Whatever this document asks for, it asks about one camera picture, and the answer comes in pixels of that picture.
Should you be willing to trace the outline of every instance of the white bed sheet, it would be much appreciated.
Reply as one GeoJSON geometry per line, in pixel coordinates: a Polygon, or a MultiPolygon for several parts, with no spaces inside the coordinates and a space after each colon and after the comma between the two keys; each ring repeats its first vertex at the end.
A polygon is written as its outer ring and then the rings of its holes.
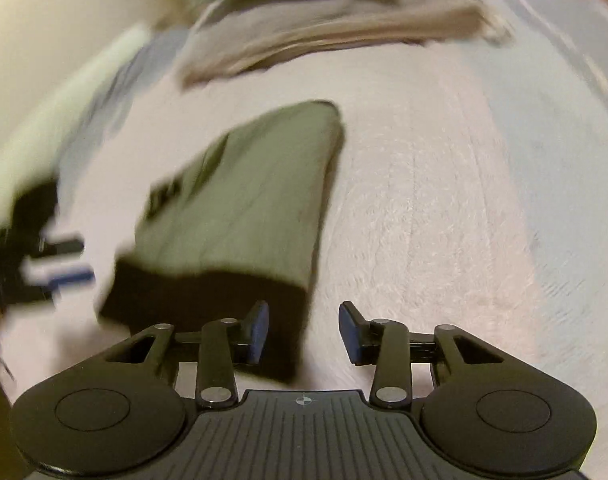
{"type": "MultiPolygon", "coordinates": [[[[492,59],[512,66],[514,76],[529,56],[538,67],[515,87],[527,91],[530,81],[542,98],[516,95],[514,103],[501,97],[498,79],[489,85],[476,72],[488,48],[481,45],[472,53],[460,44],[392,44],[313,54],[186,93],[167,74],[135,99],[52,229],[84,235],[97,285],[66,292],[55,311],[16,312],[5,321],[2,355],[17,376],[12,396],[126,335],[98,327],[94,308],[111,285],[115,251],[132,244],[152,183],[243,121],[329,99],[342,113],[346,142],[321,231],[302,372],[291,387],[368,390],[372,370],[351,367],[337,331],[343,300],[414,332],[450,322],[584,393],[600,421],[586,471],[608,478],[608,222],[593,237],[599,244],[570,244],[581,236],[578,225],[600,225],[590,214],[608,221],[608,111],[552,46],[537,36],[529,41],[531,50],[496,51],[492,59]],[[489,107],[494,98],[509,111],[489,107]],[[519,127],[508,127],[516,110],[537,111],[519,123],[528,128],[521,151],[519,127]],[[602,187],[577,187],[581,178],[575,187],[560,182],[562,170],[573,168],[601,169],[585,180],[602,187]],[[540,186],[540,178],[568,189],[554,214],[546,200],[556,188],[540,186]],[[582,195],[573,197],[574,189],[582,195]],[[583,203],[593,209],[580,223],[563,221],[583,203]],[[550,251],[557,251],[553,258],[550,251]],[[577,263],[586,254],[599,269],[567,279],[586,270],[577,263]]],[[[240,386],[280,387],[254,378],[241,378],[240,386]]],[[[415,393],[429,390],[420,369],[415,393]]]]}

